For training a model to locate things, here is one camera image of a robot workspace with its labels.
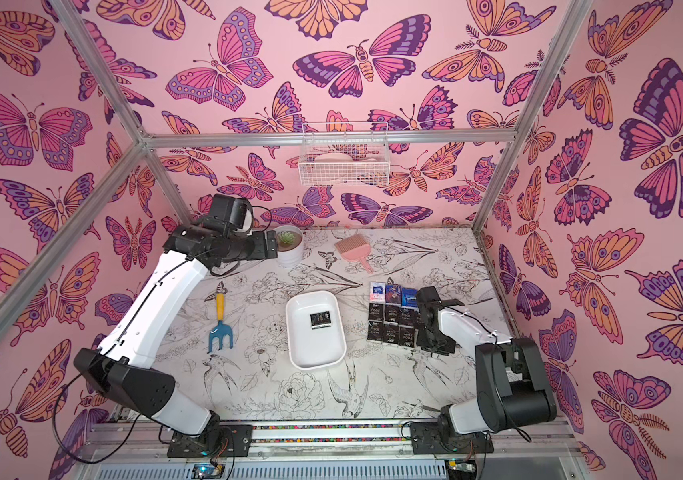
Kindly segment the dark blue tissue pack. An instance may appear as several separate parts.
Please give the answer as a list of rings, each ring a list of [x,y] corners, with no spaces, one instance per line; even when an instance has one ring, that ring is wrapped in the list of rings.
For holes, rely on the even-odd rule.
[[[395,283],[385,284],[385,304],[401,306],[403,302],[403,287]]]

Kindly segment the pink blue floral tissue pack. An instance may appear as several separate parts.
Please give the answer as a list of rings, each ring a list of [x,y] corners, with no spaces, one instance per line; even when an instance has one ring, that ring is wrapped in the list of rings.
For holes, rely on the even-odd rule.
[[[369,302],[373,304],[385,304],[385,290],[387,284],[383,282],[371,282],[369,284]]]

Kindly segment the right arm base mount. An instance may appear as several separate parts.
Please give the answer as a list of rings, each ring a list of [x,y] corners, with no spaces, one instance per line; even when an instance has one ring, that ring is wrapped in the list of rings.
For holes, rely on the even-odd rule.
[[[457,434],[437,421],[410,421],[407,429],[411,449],[417,455],[472,456],[495,452],[493,441],[483,433]]]

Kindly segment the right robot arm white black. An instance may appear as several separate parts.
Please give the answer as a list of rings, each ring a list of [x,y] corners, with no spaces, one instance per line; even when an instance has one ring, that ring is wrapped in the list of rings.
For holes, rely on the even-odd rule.
[[[555,420],[557,402],[535,341],[491,329],[433,287],[421,288],[415,300],[423,325],[417,346],[439,355],[461,348],[475,361],[475,398],[439,410],[441,439],[522,432]]]

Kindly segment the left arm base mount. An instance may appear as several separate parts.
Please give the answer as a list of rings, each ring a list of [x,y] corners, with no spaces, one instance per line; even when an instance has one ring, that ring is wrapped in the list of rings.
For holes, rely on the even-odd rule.
[[[174,432],[168,447],[169,458],[247,457],[252,444],[252,424],[224,424],[197,436]]]

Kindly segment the black sachet bottom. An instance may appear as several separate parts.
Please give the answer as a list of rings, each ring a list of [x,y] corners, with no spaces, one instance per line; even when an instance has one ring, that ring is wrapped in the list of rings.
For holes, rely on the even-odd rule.
[[[415,336],[417,336],[417,329],[413,326],[399,326],[399,333],[397,334],[397,344],[399,346],[414,348]]]

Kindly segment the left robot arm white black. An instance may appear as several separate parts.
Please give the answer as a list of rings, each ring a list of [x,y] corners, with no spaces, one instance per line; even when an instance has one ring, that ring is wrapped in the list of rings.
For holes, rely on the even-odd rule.
[[[98,347],[76,355],[75,368],[89,386],[181,434],[202,435],[214,422],[213,412],[153,365],[179,311],[213,269],[277,258],[275,233],[253,225],[249,200],[217,194],[206,216],[178,226],[123,319]]]

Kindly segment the black sachet top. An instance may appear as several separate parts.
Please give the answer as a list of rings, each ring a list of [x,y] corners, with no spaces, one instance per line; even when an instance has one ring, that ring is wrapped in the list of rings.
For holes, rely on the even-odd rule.
[[[385,323],[399,325],[399,322],[401,322],[401,307],[386,305],[385,308],[383,308],[383,321],[385,321]]]

